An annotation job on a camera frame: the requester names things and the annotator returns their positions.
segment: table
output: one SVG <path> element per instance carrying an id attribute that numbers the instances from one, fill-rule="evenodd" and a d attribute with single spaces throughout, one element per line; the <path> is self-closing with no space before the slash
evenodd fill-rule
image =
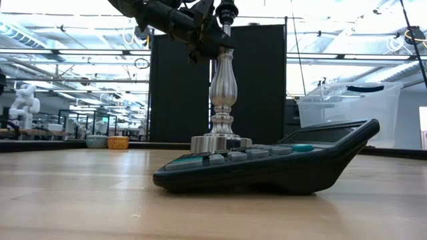
<path id="1" fill-rule="evenodd" d="M 42 130 L 37 130 L 37 129 L 20 129 L 19 130 L 20 133 L 20 140 L 23 140 L 23 136 L 28 136 L 30 139 L 33 139 L 34 136 L 52 136 L 52 134 L 54 134 L 55 136 L 52 136 L 52 138 L 54 137 L 65 137 L 68 136 L 69 134 L 66 131 L 42 131 Z M 13 129 L 0 129 L 0 136 L 4 136 L 4 135 L 14 135 L 15 132 Z"/>
<path id="2" fill-rule="evenodd" d="M 309 196 L 173 195 L 170 150 L 0 154 L 0 239 L 426 239 L 427 161 L 357 156 Z"/>

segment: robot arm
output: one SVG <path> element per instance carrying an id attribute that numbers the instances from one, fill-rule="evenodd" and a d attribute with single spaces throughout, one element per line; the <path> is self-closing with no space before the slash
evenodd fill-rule
<path id="1" fill-rule="evenodd" d="M 150 25 L 187 43 L 189 57 L 195 62 L 217 58 L 220 47 L 234 48 L 234 42 L 224 33 L 214 16 L 214 0 L 199 0 L 191 8 L 180 6 L 196 0 L 108 1 L 126 17 L 135 17 L 141 31 Z M 234 19 L 238 8 L 234 0 L 222 0 L 216 14 L 223 23 L 224 19 Z"/>
<path id="2" fill-rule="evenodd" d="M 40 100 L 34 98 L 33 104 L 29 108 L 30 113 L 38 113 L 40 111 Z"/>

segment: black partition panel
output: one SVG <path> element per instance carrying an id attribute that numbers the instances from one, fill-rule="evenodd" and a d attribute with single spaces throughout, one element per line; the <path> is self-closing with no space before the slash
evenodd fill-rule
<path id="1" fill-rule="evenodd" d="M 275 143 L 284 132 L 284 26 L 234 27 L 232 37 L 237 43 L 233 66 L 238 84 L 233 131 L 254 143 Z"/>
<path id="2" fill-rule="evenodd" d="M 154 38 L 149 90 L 149 141 L 189 143 L 209 131 L 209 65 L 191 63 L 184 43 Z"/>

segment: ceiling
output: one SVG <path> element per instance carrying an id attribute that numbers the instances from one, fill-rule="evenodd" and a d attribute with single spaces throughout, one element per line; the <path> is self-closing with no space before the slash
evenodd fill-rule
<path id="1" fill-rule="evenodd" d="M 413 54 L 411 45 L 402 43 L 402 37 L 393 42 L 399 48 L 390 50 L 388 43 L 398 31 L 406 27 L 399 0 L 235 0 L 240 14 L 234 25 L 259 23 L 261 25 L 284 24 L 288 16 L 288 52 L 301 53 L 357 53 L 357 54 Z M 424 14 L 419 9 L 427 9 L 427 1 L 405 1 L 412 25 L 426 30 Z M 128 49 L 148 50 L 145 41 L 133 37 L 135 20 L 121 16 L 108 0 L 3 0 L 1 2 L 0 22 L 13 26 L 42 46 L 54 49 Z M 419 45 L 421 54 L 427 54 L 426 48 Z M 4 34 L 0 34 L 1 48 L 27 47 Z M 72 102 L 76 99 L 97 99 L 108 105 L 145 107 L 147 104 L 149 68 L 138 69 L 134 66 L 140 56 L 93 56 L 67 55 L 62 63 L 48 60 L 43 56 L 15 54 L 10 55 L 32 65 L 42 72 L 28 69 L 10 59 L 0 58 L 2 68 L 9 67 L 10 77 L 23 77 L 30 74 L 39 78 L 52 78 L 60 75 L 64 80 L 87 78 L 96 80 L 86 88 L 80 83 L 53 83 L 52 88 L 68 90 L 108 90 L 139 91 L 139 94 L 119 93 L 117 95 L 95 93 L 66 93 Z M 379 71 L 383 67 L 393 69 L 402 63 L 370 65 L 358 62 L 349 66 L 335 61 L 325 65 L 319 60 L 304 62 L 301 74 L 297 61 L 288 65 L 288 91 L 291 95 L 304 94 L 303 77 L 306 91 L 314 89 L 318 81 L 344 81 L 367 72 Z M 102 82 L 116 80 L 116 83 Z"/>

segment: clear plastic container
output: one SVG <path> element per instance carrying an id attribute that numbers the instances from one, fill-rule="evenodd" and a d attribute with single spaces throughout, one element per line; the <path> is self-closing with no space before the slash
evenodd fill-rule
<path id="1" fill-rule="evenodd" d="M 391 148 L 401 83 L 330 83 L 298 101 L 301 127 L 331 121 L 377 119 L 381 130 L 368 145 Z"/>

